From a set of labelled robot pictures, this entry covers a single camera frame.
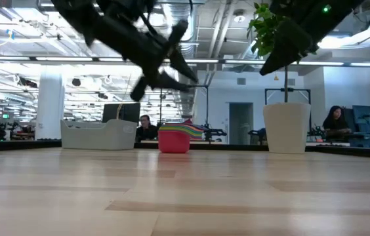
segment white column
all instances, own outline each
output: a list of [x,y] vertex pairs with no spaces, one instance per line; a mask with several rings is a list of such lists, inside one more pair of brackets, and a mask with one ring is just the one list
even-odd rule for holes
[[39,81],[35,139],[61,139],[65,84],[58,66],[44,66]]

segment wooden floor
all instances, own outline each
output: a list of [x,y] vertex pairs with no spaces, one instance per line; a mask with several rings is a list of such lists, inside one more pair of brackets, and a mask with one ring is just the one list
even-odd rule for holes
[[370,236],[370,159],[0,152],[0,236]]

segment computer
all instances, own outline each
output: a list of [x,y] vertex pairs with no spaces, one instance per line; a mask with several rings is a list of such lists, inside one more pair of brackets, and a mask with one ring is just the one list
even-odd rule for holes
[[[105,104],[102,122],[107,123],[110,119],[117,119],[117,111],[120,104]],[[140,120],[140,103],[122,104],[119,110],[119,119],[137,123]]]

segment white planter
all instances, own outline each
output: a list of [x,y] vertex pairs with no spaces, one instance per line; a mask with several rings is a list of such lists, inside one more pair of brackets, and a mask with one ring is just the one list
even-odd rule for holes
[[309,117],[310,104],[279,103],[264,106],[264,122],[270,152],[304,153]]

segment door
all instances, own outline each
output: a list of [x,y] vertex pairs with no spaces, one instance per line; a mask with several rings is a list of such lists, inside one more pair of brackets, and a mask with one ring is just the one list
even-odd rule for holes
[[229,104],[229,144],[249,145],[248,132],[253,129],[253,104]]

